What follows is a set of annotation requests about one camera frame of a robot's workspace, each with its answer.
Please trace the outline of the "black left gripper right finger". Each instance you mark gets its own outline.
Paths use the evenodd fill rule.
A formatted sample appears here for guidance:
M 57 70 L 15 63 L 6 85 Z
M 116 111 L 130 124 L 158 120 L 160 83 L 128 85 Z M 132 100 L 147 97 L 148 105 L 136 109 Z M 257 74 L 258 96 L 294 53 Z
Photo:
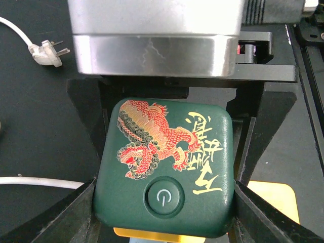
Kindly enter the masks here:
M 230 242 L 323 242 L 239 181 L 234 184 L 234 212 Z

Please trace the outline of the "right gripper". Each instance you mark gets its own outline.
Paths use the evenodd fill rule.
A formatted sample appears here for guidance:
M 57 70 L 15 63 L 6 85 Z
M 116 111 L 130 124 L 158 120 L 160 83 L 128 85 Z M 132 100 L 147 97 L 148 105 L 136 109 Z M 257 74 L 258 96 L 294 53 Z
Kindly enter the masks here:
M 245 29 L 228 77 L 105 76 L 103 98 L 186 99 L 191 87 L 237 88 L 226 106 L 233 120 L 234 178 L 248 185 L 258 160 L 297 100 L 297 68 L 280 60 L 273 31 Z

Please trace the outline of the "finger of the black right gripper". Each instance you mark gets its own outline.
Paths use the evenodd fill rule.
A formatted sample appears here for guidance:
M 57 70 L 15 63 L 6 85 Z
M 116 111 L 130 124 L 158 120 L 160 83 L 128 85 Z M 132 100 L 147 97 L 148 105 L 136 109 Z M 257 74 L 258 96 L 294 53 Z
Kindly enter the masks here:
M 102 158 L 107 127 L 97 78 L 69 79 L 66 91 L 86 129 L 99 159 Z

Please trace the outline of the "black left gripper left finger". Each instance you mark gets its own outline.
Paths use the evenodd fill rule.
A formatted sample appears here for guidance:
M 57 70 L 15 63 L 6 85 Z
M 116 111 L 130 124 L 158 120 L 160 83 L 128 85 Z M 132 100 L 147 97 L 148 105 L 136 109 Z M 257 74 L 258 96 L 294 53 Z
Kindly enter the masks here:
M 40 215 L 1 236 L 1 242 L 96 242 L 95 179 Z

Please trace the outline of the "yellow cube socket adapter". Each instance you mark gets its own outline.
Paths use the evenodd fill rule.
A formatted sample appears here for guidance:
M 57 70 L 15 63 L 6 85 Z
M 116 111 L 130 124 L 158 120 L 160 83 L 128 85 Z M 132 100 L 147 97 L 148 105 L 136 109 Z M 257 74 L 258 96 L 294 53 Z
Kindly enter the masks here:
M 248 188 L 259 195 L 281 213 L 289 217 L 296 223 L 300 223 L 297 208 L 297 201 L 294 190 L 287 184 L 250 181 Z M 152 231 L 142 231 L 124 228 L 114 228 L 114 233 L 121 237 L 178 237 L 178 242 L 206 242 L 205 237 L 196 237 L 188 235 L 176 235 L 167 233 L 158 233 Z

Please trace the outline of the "light blue plug adapter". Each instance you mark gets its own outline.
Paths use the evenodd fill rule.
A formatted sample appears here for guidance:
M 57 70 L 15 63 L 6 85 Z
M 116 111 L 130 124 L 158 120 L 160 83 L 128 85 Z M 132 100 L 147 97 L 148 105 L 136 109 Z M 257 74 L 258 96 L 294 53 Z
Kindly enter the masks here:
M 139 237 L 132 236 L 129 239 L 129 243 L 155 243 L 155 242 L 178 242 L 178 237 Z

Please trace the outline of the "green cube socket adapter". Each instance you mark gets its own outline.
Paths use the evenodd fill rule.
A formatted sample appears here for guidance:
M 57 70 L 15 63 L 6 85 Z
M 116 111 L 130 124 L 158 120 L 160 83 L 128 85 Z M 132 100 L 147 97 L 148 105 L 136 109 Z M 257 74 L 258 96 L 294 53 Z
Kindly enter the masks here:
M 216 238 L 232 224 L 233 184 L 225 109 L 125 98 L 112 110 L 93 209 L 115 228 Z

